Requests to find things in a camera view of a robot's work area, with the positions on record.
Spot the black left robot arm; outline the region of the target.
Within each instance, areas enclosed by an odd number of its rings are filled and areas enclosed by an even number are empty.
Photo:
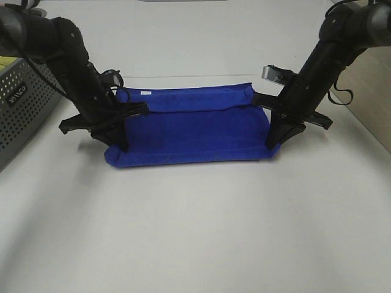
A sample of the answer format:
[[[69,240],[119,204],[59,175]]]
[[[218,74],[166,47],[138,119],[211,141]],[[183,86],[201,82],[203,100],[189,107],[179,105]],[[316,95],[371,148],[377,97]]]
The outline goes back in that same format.
[[[131,102],[119,70],[96,70],[72,21],[48,19],[37,6],[38,1],[1,5],[1,55],[24,59],[77,108],[78,115],[59,125],[64,134],[85,129],[93,139],[128,151],[125,120],[147,114],[147,104]]]

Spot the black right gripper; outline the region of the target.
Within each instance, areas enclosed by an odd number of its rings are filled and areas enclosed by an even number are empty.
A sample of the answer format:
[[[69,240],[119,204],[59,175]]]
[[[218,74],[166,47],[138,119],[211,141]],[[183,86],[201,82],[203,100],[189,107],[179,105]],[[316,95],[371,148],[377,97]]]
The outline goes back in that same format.
[[[316,111],[307,89],[297,75],[292,77],[277,96],[255,92],[252,105],[277,114],[271,115],[269,132],[265,145],[272,150],[292,137],[305,131],[304,122],[329,129],[332,120]]]

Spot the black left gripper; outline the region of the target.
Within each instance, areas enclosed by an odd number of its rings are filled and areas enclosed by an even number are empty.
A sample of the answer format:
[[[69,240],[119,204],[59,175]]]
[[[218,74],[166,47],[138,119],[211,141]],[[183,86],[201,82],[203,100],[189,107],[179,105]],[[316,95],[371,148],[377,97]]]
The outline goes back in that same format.
[[[60,130],[66,134],[85,129],[91,132],[93,139],[108,146],[117,145],[127,152],[129,143],[124,120],[148,114],[147,103],[132,102],[127,89],[103,84],[100,75],[90,62],[59,64],[59,84],[79,111],[78,115],[62,121]]]

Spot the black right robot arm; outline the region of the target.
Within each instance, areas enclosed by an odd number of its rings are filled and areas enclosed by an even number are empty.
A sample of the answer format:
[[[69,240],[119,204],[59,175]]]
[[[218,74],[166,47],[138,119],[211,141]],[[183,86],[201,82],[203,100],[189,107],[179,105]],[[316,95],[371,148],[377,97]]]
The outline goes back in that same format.
[[[325,14],[319,41],[299,71],[267,65],[262,78],[282,85],[278,96],[255,93],[254,106],[271,111],[265,145],[273,149],[305,131],[306,123],[329,129],[332,120],[316,111],[339,75],[368,48],[390,46],[390,1],[369,1],[351,8],[334,4]]]

